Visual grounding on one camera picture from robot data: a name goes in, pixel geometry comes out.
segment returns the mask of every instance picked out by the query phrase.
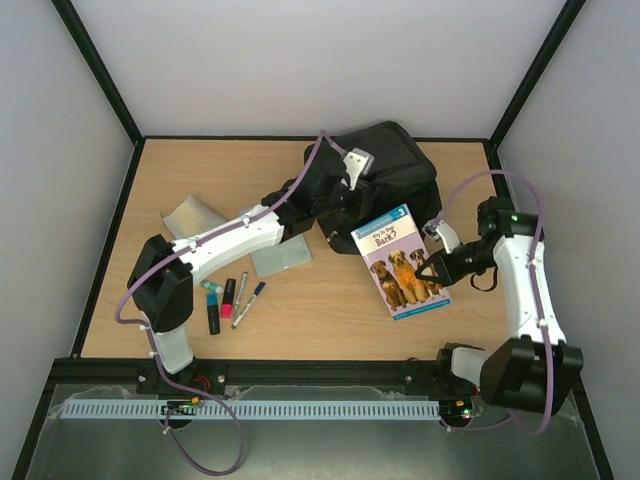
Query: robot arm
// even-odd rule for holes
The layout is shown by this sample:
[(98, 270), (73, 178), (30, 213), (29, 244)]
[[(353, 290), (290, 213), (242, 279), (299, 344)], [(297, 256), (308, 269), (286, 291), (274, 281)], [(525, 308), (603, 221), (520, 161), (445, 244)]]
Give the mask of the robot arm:
[[(537, 216), (512, 211), (507, 199), (491, 197), (478, 207), (480, 239), (461, 244), (444, 221), (427, 227), (445, 248), (427, 259), (416, 276), (450, 286), (466, 275), (483, 274), (497, 267), (504, 284), (509, 336), (494, 353), (447, 344), (439, 362), (453, 375), (477, 385), (488, 404), (542, 412), (545, 403), (546, 365), (544, 344), (529, 276), (529, 249)], [(554, 402), (556, 413), (582, 369), (582, 352), (568, 347), (553, 312), (544, 272), (544, 242), (535, 252), (538, 290), (545, 312), (554, 355)], [(425, 270), (434, 275), (425, 275)]]
[(168, 373), (175, 374), (193, 361), (184, 328), (193, 311), (193, 286), (244, 255), (309, 230), (318, 217), (353, 206), (362, 208), (362, 199), (368, 192), (364, 191), (366, 184), (361, 185), (358, 180), (366, 175), (372, 163), (371, 155), (354, 149), (340, 161), (311, 166), (289, 199), (273, 211), (267, 213), (287, 193), (293, 180), (220, 227), (173, 243), (161, 235), (145, 243), (129, 278), (129, 288), (154, 265), (188, 248), (133, 294), (136, 307), (151, 325), (158, 354)]

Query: black marker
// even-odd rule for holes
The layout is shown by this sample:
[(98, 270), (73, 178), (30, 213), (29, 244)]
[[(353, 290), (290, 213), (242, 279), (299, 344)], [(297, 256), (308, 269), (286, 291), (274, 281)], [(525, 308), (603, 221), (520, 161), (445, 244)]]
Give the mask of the black marker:
[(218, 315), (218, 295), (215, 292), (207, 294), (207, 318), (209, 319), (209, 334), (220, 333), (220, 316)]
[(222, 305), (220, 305), (221, 318), (231, 318), (235, 291), (236, 280), (234, 278), (227, 278), (227, 283), (224, 286), (224, 295), (222, 296)]

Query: book cover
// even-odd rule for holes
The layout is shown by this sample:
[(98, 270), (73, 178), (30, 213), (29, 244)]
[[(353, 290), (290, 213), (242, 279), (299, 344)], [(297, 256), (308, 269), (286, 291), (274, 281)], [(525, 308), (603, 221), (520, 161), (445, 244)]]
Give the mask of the book cover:
[[(420, 280), (415, 271), (429, 257), (406, 205), (351, 232), (394, 320), (451, 303), (445, 288)], [(434, 275), (430, 269), (425, 273)]]

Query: metal frame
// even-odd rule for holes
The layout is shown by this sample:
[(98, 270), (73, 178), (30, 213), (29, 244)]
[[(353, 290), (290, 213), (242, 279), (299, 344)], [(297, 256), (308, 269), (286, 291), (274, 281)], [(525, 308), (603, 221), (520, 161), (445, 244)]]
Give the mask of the metal frame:
[[(501, 168), (498, 147), (507, 135), (518, 114), (525, 105), (538, 80), (544, 73), (554, 53), (569, 31), (573, 21), (586, 0), (567, 0), (555, 23), (549, 31), (544, 43), (516, 90), (511, 102), (496, 126), (491, 138), (416, 138), (418, 141), (432, 142), (481, 142), (489, 168)], [(38, 407), (24, 442), (13, 479), (24, 478), (38, 441), (40, 429), (49, 409), (53, 391), (61, 384), (133, 384), (144, 369), (152, 369), (150, 360), (140, 359), (82, 359), (82, 351), (91, 317), (97, 303), (98, 294), (106, 273), (111, 251), (118, 234), (118, 229), (129, 193), (133, 185), (136, 170), (144, 149), (146, 139), (182, 138), (182, 139), (217, 139), (217, 140), (308, 140), (315, 137), (263, 137), (263, 136), (146, 136), (138, 129), (122, 96), (111, 78), (104, 62), (89, 36), (82, 20), (70, 0), (51, 0), (60, 17), (73, 37), (80, 52), (91, 68), (96, 81), (100, 84), (125, 131), (135, 146), (129, 170), (127, 171), (116, 211), (111, 222), (105, 245), (100, 257), (96, 275), (87, 299), (80, 326), (73, 344), (71, 358), (55, 360), (49, 378), (38, 403)], [(493, 177), (496, 193), (511, 198), (506, 180)], [(290, 362), (290, 361), (225, 361), (200, 360), (199, 365), (205, 368), (224, 371), (226, 385), (369, 385), (381, 389), (395, 389), (409, 395), (428, 394), (433, 399), (451, 400), (460, 395), (469, 394), (464, 388), (455, 392), (447, 391), (433, 381), (435, 361), (405, 362)], [(576, 404), (585, 424), (587, 438), (594, 460), (603, 479), (613, 478), (602, 441), (589, 406), (589, 401), (582, 381), (573, 388)]]

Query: black backpack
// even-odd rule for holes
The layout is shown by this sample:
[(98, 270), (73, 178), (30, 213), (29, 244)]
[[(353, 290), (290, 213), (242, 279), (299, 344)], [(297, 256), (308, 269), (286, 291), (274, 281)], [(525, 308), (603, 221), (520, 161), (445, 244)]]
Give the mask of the black backpack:
[[(366, 214), (347, 210), (318, 219), (333, 251), (359, 254), (351, 232), (403, 203), (409, 207), (418, 229), (438, 214), (442, 203), (436, 168), (399, 124), (383, 122), (333, 139), (345, 150), (360, 148), (375, 157), (369, 173), (360, 178), (372, 191), (371, 206)], [(309, 146), (304, 152), (305, 162), (311, 149)], [(322, 161), (326, 156), (336, 157), (338, 153), (324, 142), (317, 160)]]

